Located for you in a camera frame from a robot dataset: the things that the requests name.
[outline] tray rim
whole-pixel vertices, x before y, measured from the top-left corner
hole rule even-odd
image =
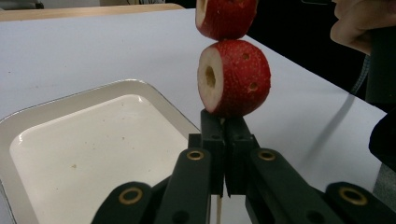
[[[106,97],[96,97],[94,94],[99,91],[111,91],[114,88],[120,88],[119,91],[117,92],[109,92],[110,95]],[[115,82],[108,83],[106,85],[102,85],[99,87],[95,87],[86,91],[81,91],[77,93],[73,93],[71,95],[67,95],[65,97],[61,97],[58,99],[54,99],[51,101],[47,101],[45,103],[39,104],[39,105],[33,105],[26,107],[24,109],[21,109],[19,111],[16,111],[3,119],[0,119],[0,197],[2,197],[6,203],[6,209],[7,212],[11,218],[11,221],[13,223],[32,223],[32,224],[38,224],[38,219],[36,217],[35,211],[33,206],[30,203],[30,200],[28,198],[28,195],[25,191],[25,188],[21,182],[21,179],[19,177],[19,174],[16,170],[15,164],[10,158],[10,153],[9,153],[9,146],[12,140],[21,132],[25,131],[28,128],[34,127],[38,124],[41,124],[43,122],[47,122],[53,119],[60,118],[62,116],[78,112],[81,109],[88,108],[93,105],[97,105],[100,103],[103,103],[105,101],[114,99],[115,97],[121,97],[123,95],[128,95],[128,94],[137,94],[145,97],[157,110],[160,111],[160,113],[177,129],[178,132],[180,132],[183,137],[188,139],[188,136],[190,133],[198,133],[199,130],[198,128],[190,122],[170,101],[168,101],[156,88],[154,88],[152,85],[148,84],[147,82],[140,80],[140,79],[124,79],[124,80],[118,80]],[[26,115],[29,114],[34,114],[36,110],[40,109],[51,109],[52,107],[56,105],[61,105],[61,104],[70,104],[68,101],[73,102],[78,100],[78,98],[92,98],[92,101],[87,103],[87,102],[82,102],[80,105],[73,105],[73,108],[68,108],[68,109],[62,109],[64,110],[60,116],[54,116],[53,114],[56,114],[56,112],[49,112],[52,114],[52,117],[45,118],[45,121],[39,120],[39,121],[31,121],[32,124],[25,124],[24,127],[19,127],[16,128],[16,130],[12,130],[13,132],[8,133],[5,137],[2,137],[2,133],[7,130],[7,126],[9,126],[12,123],[23,123],[22,121],[18,120],[19,117],[26,117]],[[8,140],[8,143],[2,143],[3,140],[6,139]],[[6,165],[1,165],[1,163],[4,164],[4,161],[8,160]],[[10,177],[5,177],[4,171],[2,171],[2,167],[5,167],[7,165],[13,165],[12,168],[9,168],[11,171],[11,174],[8,175],[16,175],[14,176],[13,184],[17,184],[17,188],[22,189],[22,191],[19,193],[20,195],[16,196],[14,191],[12,190],[9,191],[10,187],[8,185],[12,185],[5,183],[5,179],[10,179]],[[19,203],[21,201],[24,201],[25,203],[28,202],[28,205],[20,205]]]

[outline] white tray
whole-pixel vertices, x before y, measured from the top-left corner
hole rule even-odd
[[[137,80],[22,110],[0,121],[3,197],[19,224],[91,223],[118,185],[172,174],[189,133],[198,130]]]

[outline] red apple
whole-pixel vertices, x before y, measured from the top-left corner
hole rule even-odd
[[[211,114],[222,118],[245,116],[265,101],[270,87],[267,59],[245,40],[223,40],[201,53],[198,91]]]
[[[258,0],[197,0],[195,25],[215,40],[244,36],[256,16]]]

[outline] human hand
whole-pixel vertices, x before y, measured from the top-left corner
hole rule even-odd
[[[339,20],[331,30],[331,39],[341,45],[370,55],[370,30],[396,26],[396,0],[333,0]]]

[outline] table surface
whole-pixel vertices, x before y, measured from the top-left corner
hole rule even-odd
[[[136,12],[135,7],[144,13],[0,22],[0,118],[135,78],[154,86],[199,127],[203,105],[196,69],[200,53],[214,41],[196,30],[194,9],[128,8]],[[159,7],[179,9],[156,11]],[[264,52],[272,72],[266,102],[245,116],[259,144],[282,153],[317,189],[347,181],[373,190],[381,163],[370,154],[368,141],[385,113],[252,38],[243,39]],[[239,197],[223,203],[226,223],[247,223],[244,210]]]

